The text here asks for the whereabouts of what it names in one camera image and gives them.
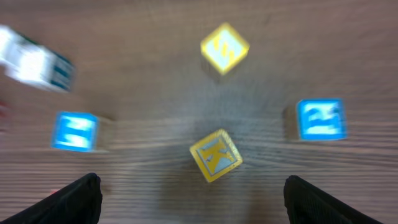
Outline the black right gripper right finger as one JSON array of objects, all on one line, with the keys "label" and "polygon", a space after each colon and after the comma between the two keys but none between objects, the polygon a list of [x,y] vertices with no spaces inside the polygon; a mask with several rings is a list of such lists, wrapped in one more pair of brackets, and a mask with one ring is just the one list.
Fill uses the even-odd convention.
[{"label": "black right gripper right finger", "polygon": [[290,224],[381,224],[297,175],[285,180],[284,205]]}]

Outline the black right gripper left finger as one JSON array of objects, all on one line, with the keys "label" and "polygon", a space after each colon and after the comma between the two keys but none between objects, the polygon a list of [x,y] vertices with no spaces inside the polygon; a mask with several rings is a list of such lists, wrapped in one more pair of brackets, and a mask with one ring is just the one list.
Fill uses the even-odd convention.
[{"label": "black right gripper left finger", "polygon": [[97,224],[102,201],[101,179],[88,173],[1,224]]}]

